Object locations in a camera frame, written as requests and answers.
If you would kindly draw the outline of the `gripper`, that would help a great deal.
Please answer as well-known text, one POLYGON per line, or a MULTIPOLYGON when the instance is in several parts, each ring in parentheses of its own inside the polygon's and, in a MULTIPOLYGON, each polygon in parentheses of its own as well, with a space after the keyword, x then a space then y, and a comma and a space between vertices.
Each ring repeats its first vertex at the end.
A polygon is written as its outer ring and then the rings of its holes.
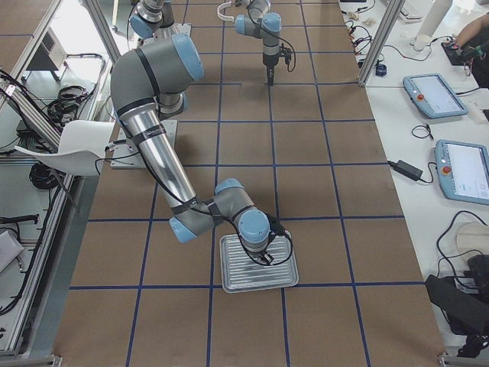
POLYGON ((285 47, 283 44, 268 45, 263 43, 262 61, 267 69, 267 85, 274 85, 274 67, 279 63, 281 57, 285 64, 290 65, 293 56, 293 48, 285 47))
POLYGON ((251 248, 251 260, 260 266, 271 266, 274 257, 268 252, 268 247, 269 245, 265 245, 263 248, 251 248))

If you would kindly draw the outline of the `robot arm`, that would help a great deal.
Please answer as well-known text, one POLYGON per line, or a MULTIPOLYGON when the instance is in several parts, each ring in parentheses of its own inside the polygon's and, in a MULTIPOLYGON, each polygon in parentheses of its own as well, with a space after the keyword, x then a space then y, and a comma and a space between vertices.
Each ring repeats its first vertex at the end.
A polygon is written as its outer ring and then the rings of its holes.
POLYGON ((253 261, 270 266, 274 259, 267 247, 275 233, 268 216, 234 178, 222 181, 213 197, 198 198, 157 114, 157 97, 163 95, 170 98, 164 103, 168 115, 180 114, 186 106, 185 89, 203 75, 202 61, 187 34, 174 34, 130 50, 112 71, 110 89, 118 122, 164 189, 173 212, 170 227, 180 242, 229 222, 253 261))
MULTIPOLYGON (((238 34, 262 40, 262 60, 267 71, 267 85, 274 85, 274 68, 281 58, 292 72, 296 66, 293 45, 280 36, 282 24, 278 13, 270 10, 269 1, 228 1, 217 8, 218 18, 234 25, 238 34)), ((174 20, 170 1, 139 1, 128 24, 142 40, 160 41, 184 32, 184 24, 174 20)))

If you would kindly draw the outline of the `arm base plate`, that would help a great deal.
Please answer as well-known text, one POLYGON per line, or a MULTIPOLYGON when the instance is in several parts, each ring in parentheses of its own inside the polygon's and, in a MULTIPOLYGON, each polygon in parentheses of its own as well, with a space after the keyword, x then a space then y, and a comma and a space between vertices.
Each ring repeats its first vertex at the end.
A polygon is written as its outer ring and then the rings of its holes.
POLYGON ((161 40, 161 39, 164 39, 167 37, 171 37, 172 35, 175 35, 175 34, 186 34, 187 36, 190 36, 191 30, 192 30, 191 24, 173 23, 172 25, 167 25, 167 26, 158 28, 154 32, 153 37, 157 40, 161 40))
MULTIPOLYGON (((167 132, 167 139, 170 145, 175 148, 178 121, 176 119, 168 119, 163 120, 162 123, 167 132)), ((126 136, 122 130, 118 133, 118 140, 122 140, 123 143, 116 145, 114 148, 110 162, 111 168, 115 170, 145 169, 146 166, 141 156, 126 143, 126 136)))

